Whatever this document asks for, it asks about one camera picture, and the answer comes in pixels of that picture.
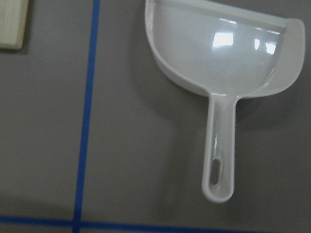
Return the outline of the beige plastic dustpan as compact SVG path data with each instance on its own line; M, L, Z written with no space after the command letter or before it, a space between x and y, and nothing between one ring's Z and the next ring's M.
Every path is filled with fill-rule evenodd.
M209 0L148 0L144 21L160 70L208 97L202 192L226 202L234 192L237 102L280 93L296 81L305 25Z

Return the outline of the bamboo cutting board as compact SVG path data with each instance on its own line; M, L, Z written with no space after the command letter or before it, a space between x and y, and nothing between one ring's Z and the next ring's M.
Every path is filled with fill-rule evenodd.
M20 50L23 46L28 0L0 1L0 48Z

